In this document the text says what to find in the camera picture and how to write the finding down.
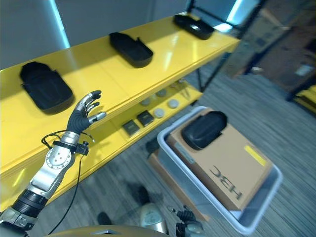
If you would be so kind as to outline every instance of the floor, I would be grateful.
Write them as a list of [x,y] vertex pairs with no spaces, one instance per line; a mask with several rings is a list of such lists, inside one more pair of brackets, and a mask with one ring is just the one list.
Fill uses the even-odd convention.
[[[209,65],[201,69],[204,77],[211,71]],[[196,73],[186,79],[197,85]],[[284,98],[285,92],[262,76],[229,79],[220,74],[196,104],[226,113],[229,123],[284,174],[281,188],[252,237],[316,236],[316,118]],[[80,182],[75,202],[56,231],[96,225],[100,211],[105,211],[114,224],[138,225],[140,204],[135,190],[144,185],[174,236],[177,218],[166,206],[180,208],[182,204],[149,166],[146,143],[191,109],[187,107]],[[74,188],[49,204],[30,236],[47,234],[63,216],[73,193]],[[225,220],[214,218],[203,226],[207,236],[241,236]]]

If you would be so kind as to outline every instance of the gray plastic bin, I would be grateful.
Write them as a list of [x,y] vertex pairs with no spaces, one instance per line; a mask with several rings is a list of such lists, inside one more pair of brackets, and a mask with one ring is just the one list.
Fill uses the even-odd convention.
[[158,134],[157,139],[160,145],[158,158],[201,213],[208,216],[224,217],[236,231],[243,235],[250,235],[255,231],[268,205],[279,189],[283,175],[273,165],[266,180],[242,212],[236,215],[236,212],[227,210],[165,142],[171,131],[205,108],[202,106],[194,108],[190,113],[181,117]]

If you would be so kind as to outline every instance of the black plastic tray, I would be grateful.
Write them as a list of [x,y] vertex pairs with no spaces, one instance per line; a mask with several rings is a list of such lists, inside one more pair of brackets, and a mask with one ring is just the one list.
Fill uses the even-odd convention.
[[147,66],[153,58],[154,53],[139,38],[134,40],[129,35],[115,32],[110,34],[110,43],[135,68]]
[[201,40],[209,39],[214,32],[214,28],[208,25],[205,21],[196,21],[190,16],[175,15],[173,17],[173,22]]

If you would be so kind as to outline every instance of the yellow shelf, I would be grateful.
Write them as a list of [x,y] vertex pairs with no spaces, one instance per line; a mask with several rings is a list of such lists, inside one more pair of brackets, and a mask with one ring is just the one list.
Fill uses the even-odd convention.
[[[114,118],[149,95],[170,85],[220,54],[233,51],[237,39],[215,31],[200,40],[172,23],[172,17],[124,31],[141,40],[154,52],[152,62],[133,68],[110,46],[105,36],[33,61],[57,70],[73,90],[76,102],[86,93],[102,90],[101,105],[93,113],[106,111],[101,123]],[[1,76],[1,175],[20,170],[30,159],[43,154],[40,139],[65,129],[75,103],[67,110],[48,116],[36,107],[22,89],[19,78],[25,64],[0,71]]]
[[294,100],[303,105],[304,107],[306,107],[307,109],[309,109],[310,111],[312,111],[314,114],[316,114],[316,107],[314,107],[313,105],[309,104],[308,102],[306,102],[304,99],[302,99],[302,97],[296,97],[294,98]]
[[[168,120],[171,116],[175,115],[202,95],[186,82],[181,84],[180,90],[178,90],[178,88],[179,87],[174,88],[169,86],[167,88],[166,96],[161,98],[152,95],[151,103],[148,106],[136,104],[102,125],[88,129],[87,133],[94,137],[96,143],[91,144],[88,137],[81,136],[81,141],[88,141],[90,145],[88,156],[84,157],[82,160],[80,179],[82,180],[90,175],[96,169],[103,166],[127,147],[141,139],[151,130],[161,125],[164,121]],[[171,109],[167,105],[171,98],[179,101],[179,106],[176,109]],[[136,116],[144,110],[148,110],[153,114],[155,108],[164,109],[165,115],[162,118],[156,118],[148,126],[143,127],[136,119]],[[129,137],[121,126],[131,119],[138,124],[140,131],[132,137]],[[29,180],[42,166],[47,151],[47,149],[44,149],[42,152],[33,156],[32,159],[29,159],[28,163],[25,163],[23,166],[16,166],[1,176],[1,211],[11,205],[26,187]],[[79,156],[77,157],[75,164],[67,171],[62,184],[50,201],[54,200],[76,184],[78,168]]]

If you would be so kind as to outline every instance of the wall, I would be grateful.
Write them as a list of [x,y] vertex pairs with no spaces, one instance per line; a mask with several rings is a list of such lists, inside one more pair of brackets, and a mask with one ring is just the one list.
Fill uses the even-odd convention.
[[0,69],[64,48],[48,0],[1,0]]

